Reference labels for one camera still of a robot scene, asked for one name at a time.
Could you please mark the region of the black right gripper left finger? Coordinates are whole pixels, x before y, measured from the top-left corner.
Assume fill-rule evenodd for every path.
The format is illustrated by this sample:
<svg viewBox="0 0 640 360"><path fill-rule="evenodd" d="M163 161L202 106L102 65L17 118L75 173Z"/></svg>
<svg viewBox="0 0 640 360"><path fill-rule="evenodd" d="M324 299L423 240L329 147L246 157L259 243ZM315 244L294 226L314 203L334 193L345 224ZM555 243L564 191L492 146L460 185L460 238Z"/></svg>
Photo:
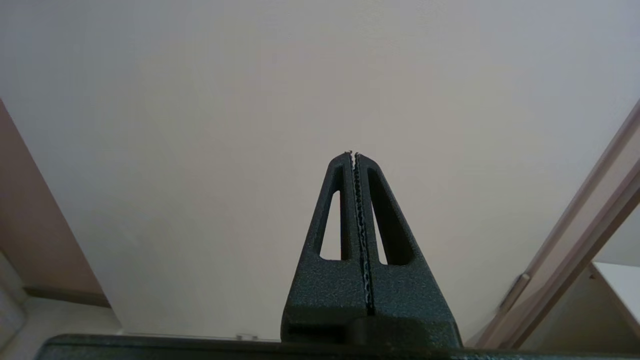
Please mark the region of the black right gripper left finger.
<svg viewBox="0 0 640 360"><path fill-rule="evenodd" d="M322 257L333 196L339 194L338 260ZM371 296L357 216L353 157L328 164L281 318L284 343L346 341L349 325L368 315Z"/></svg>

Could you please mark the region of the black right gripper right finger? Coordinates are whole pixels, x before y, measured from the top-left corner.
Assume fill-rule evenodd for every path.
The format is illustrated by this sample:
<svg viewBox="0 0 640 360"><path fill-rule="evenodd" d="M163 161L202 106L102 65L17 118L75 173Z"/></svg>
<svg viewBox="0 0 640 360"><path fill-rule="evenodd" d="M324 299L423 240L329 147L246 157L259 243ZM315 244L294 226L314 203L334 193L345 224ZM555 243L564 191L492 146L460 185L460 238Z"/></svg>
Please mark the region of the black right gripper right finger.
<svg viewBox="0 0 640 360"><path fill-rule="evenodd" d="M380 166L356 154L356 218L367 340L460 346L455 317Z"/></svg>

